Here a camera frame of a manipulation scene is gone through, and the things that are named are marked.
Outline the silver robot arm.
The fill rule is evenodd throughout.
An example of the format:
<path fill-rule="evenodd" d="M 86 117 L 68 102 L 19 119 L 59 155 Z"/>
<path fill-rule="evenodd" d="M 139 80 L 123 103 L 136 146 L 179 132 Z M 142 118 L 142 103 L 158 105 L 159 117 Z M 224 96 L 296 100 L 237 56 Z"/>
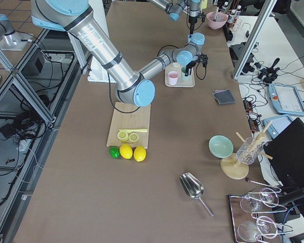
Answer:
<path fill-rule="evenodd" d="M 123 103 L 145 107 L 155 97 L 150 80 L 168 65 L 188 65 L 201 54 L 205 43 L 202 33 L 191 33 L 183 48 L 165 50 L 139 71 L 134 71 L 94 19 L 88 1 L 31 1 L 33 24 L 74 35 L 116 81 L 116 97 Z"/>
<path fill-rule="evenodd" d="M 189 28 L 190 35 L 192 35 L 194 31 L 198 29 L 198 27 L 195 28 L 198 20 L 201 19 L 203 23 L 206 18 L 206 15 L 202 12 L 200 7 L 201 1 L 198 0 L 179 0 L 176 4 L 162 0 L 150 0 L 148 2 L 162 9 L 173 21 L 177 21 L 184 9 L 187 8 L 187 26 Z"/>

